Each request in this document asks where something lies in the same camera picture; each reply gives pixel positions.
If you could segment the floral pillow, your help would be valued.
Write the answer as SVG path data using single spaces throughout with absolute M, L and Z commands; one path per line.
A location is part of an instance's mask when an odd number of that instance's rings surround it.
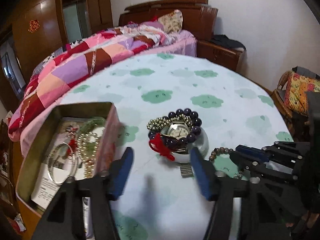
M 180 10 L 174 10 L 169 14 L 163 15 L 157 19 L 163 25 L 164 32 L 179 33 L 183 26 L 183 15 Z

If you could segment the patchwork pink quilt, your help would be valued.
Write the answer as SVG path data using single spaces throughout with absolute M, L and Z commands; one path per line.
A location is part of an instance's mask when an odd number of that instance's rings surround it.
M 176 37 L 145 24 L 101 31 L 48 61 L 28 83 L 13 114 L 8 136 L 19 141 L 21 132 L 71 88 L 97 72 L 150 48 L 168 46 Z

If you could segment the silver bangle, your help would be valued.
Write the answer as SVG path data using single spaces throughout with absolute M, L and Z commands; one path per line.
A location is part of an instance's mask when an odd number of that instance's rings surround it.
M 71 156 L 67 155 L 66 142 L 57 145 L 47 157 L 48 178 L 55 185 L 60 186 L 68 177 L 76 174 L 78 158 L 76 153 Z

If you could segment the green cloud pattern tablecloth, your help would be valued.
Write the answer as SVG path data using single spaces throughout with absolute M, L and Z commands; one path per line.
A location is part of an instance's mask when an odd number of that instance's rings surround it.
M 121 239 L 203 239 L 214 204 L 195 178 L 148 145 L 151 119 L 178 109 L 196 111 L 207 151 L 238 145 L 262 148 L 292 137 L 268 94 L 225 67 L 182 55 L 131 57 L 71 89 L 62 104 L 112 102 L 122 124 L 117 155 L 135 159 L 123 195 L 112 203 Z

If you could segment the wooden headboard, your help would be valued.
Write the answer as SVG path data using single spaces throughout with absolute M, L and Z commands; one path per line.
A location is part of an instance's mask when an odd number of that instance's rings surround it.
M 176 9 L 182 12 L 184 30 L 198 40 L 211 39 L 218 9 L 211 7 L 208 0 L 156 0 L 131 5 L 119 16 L 118 25 L 154 20 Z

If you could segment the wooden nightstand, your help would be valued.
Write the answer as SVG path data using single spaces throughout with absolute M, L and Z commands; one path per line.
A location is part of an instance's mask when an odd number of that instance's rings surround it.
M 228 49 L 207 41 L 197 41 L 197 57 L 207 59 L 234 72 L 237 72 L 237 69 L 241 66 L 244 55 L 245 51 Z

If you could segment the rattan chair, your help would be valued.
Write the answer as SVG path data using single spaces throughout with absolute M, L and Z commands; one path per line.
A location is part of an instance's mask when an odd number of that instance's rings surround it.
M 319 75 L 296 66 L 285 72 L 271 93 L 294 141 L 309 141 L 307 92 L 319 92 Z

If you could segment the red knotted tassel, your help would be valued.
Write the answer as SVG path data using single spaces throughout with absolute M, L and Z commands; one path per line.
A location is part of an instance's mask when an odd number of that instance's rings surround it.
M 172 151 L 168 148 L 160 133 L 156 133 L 153 138 L 149 140 L 149 147 L 159 153 L 161 157 L 167 158 L 169 161 L 175 161 L 175 157 L 172 155 Z

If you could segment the dark clothes pile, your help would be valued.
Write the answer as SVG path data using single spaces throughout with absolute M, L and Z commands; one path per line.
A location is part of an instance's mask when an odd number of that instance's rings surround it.
M 246 50 L 246 47 L 239 41 L 228 38 L 226 35 L 212 35 L 210 39 L 215 45 L 222 46 L 227 49 Z

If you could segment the silver wristwatch with metal band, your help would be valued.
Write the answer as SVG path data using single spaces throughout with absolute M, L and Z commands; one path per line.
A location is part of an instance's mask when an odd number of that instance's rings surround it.
M 173 121 L 161 130 L 165 145 L 171 150 L 174 162 L 178 163 L 182 178 L 193 177 L 190 164 L 189 144 L 187 136 L 190 128 L 183 121 Z

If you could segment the open metal tin box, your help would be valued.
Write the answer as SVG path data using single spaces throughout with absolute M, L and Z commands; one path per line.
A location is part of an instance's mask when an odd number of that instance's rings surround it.
M 67 176 L 80 180 L 108 169 L 120 129 L 111 102 L 59 105 L 40 124 L 16 185 L 18 199 L 37 217 Z

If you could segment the green jade bangle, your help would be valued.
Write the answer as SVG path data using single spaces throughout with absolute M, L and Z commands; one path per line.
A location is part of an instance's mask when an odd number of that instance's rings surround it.
M 95 116 L 93 118 L 90 118 L 80 127 L 80 133 L 88 133 L 93 131 L 97 127 L 104 127 L 105 122 L 105 118 L 101 116 Z

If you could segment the brown wooden wardrobe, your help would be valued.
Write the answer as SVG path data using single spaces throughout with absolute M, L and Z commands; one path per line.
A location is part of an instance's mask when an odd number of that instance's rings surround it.
M 30 20 L 40 27 L 28 31 Z M 111 0 L 20 0 L 1 26 L 1 103 L 15 111 L 33 70 L 49 54 L 82 37 L 112 27 Z

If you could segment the red double happiness decal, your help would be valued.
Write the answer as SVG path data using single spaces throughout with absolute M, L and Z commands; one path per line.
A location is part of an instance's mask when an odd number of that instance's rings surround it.
M 39 27 L 40 27 L 40 24 L 38 20 L 30 20 L 28 31 L 30 33 L 34 33 L 39 29 Z

